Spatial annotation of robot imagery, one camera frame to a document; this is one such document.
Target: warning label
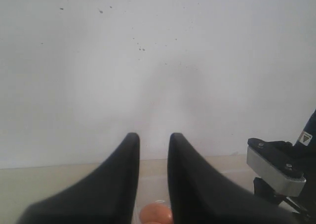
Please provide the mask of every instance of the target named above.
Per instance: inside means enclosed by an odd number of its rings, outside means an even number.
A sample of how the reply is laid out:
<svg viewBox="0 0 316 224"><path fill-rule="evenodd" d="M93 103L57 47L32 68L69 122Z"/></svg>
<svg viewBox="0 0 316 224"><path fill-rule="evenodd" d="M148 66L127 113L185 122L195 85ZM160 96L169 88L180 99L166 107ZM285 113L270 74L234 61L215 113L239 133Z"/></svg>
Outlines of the warning label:
<svg viewBox="0 0 316 224"><path fill-rule="evenodd" d="M299 141L300 143L304 144L305 146L308 146L308 144L310 144L311 140L312 140L313 136L310 135L309 133L302 131L300 137L299 137Z"/></svg>

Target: white wall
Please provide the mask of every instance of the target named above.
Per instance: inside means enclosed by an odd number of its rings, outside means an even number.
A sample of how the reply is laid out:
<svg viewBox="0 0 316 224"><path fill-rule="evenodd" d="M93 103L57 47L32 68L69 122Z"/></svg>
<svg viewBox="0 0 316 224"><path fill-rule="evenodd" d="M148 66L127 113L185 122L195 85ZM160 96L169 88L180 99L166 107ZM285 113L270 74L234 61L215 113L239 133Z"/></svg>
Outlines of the white wall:
<svg viewBox="0 0 316 224"><path fill-rule="evenodd" d="M315 9L0 0L0 168L100 162L128 131L142 159L166 158L177 131L203 155L295 141L316 108Z"/></svg>

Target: orange ball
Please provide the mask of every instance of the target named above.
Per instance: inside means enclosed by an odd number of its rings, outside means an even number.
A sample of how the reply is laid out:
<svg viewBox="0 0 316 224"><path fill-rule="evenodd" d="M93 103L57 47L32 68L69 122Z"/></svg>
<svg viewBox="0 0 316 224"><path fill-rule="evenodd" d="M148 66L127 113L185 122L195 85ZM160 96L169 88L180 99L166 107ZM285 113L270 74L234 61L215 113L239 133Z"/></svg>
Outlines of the orange ball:
<svg viewBox="0 0 316 224"><path fill-rule="evenodd" d="M146 205L139 214L143 224L173 224L171 209L160 203Z"/></svg>

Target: transparent plastic object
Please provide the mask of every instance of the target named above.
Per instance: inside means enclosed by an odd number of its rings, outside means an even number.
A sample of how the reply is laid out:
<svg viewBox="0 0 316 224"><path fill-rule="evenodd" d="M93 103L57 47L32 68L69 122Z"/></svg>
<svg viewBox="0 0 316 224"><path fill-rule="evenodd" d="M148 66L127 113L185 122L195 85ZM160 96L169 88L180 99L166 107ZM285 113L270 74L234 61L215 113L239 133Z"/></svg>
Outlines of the transparent plastic object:
<svg viewBox="0 0 316 224"><path fill-rule="evenodd" d="M150 176L140 178L133 213L133 223L141 224L139 213L150 203L161 203L170 207L167 176Z"/></svg>

